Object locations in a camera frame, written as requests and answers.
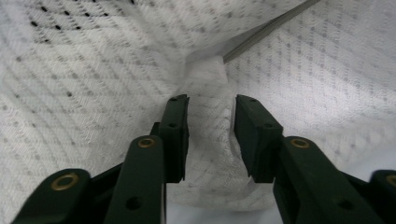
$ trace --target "perforated fabric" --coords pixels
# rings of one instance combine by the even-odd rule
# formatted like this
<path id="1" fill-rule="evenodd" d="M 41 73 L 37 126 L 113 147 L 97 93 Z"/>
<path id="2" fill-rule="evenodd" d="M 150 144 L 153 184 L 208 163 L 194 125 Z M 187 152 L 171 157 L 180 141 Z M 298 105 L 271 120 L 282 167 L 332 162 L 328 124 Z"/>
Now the perforated fabric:
<path id="1" fill-rule="evenodd" d="M 380 153 L 396 145 L 395 7 L 321 1 L 227 64 L 230 83 L 338 168 Z"/>
<path id="2" fill-rule="evenodd" d="M 168 199 L 234 210 L 273 204 L 247 177 L 233 98 L 256 97 L 339 168 L 395 139 L 393 1 L 321 1 L 241 57 L 189 63 L 302 1 L 1 1 L 0 220 L 47 175 L 97 175 L 187 93 L 186 181 Z"/>
<path id="3" fill-rule="evenodd" d="M 149 133 L 177 90 L 195 94 L 191 120 L 206 125 L 191 127 L 189 179 L 169 198 L 210 206 L 200 199 L 206 195 L 200 187 L 216 185 L 220 197 L 236 193 L 242 200 L 238 190 L 246 174 L 238 178 L 241 161 L 235 171 L 229 161 L 237 159 L 226 147 L 232 98 L 225 106 L 218 97 L 230 88 L 199 77 L 183 81 L 184 60 L 302 2 L 0 1 L 0 220 L 8 223 L 41 180 L 58 170 L 97 175 L 122 162 L 130 142 Z M 222 154 L 211 153 L 211 161 L 194 154 L 213 146 Z M 222 170 L 209 163 L 221 163 Z M 206 187 L 209 177 L 218 181 Z M 228 207 L 222 200 L 217 205 Z"/>

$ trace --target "white textile surface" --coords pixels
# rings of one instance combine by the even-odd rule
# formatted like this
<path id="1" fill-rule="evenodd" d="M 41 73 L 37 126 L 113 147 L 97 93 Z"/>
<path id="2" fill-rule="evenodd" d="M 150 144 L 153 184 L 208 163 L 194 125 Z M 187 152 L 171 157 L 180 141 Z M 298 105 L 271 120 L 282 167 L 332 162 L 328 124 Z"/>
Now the white textile surface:
<path id="1" fill-rule="evenodd" d="M 0 223 L 52 173 L 97 175 L 122 162 L 180 93 L 191 98 L 191 137 L 186 181 L 168 185 L 178 203 L 274 204 L 271 186 L 254 184 L 241 161 L 237 93 L 261 100 L 285 135 L 314 140 L 341 169 L 394 146 L 392 0 L 323 0 L 225 67 L 220 57 L 186 66 L 192 52 L 302 2 L 0 0 Z"/>

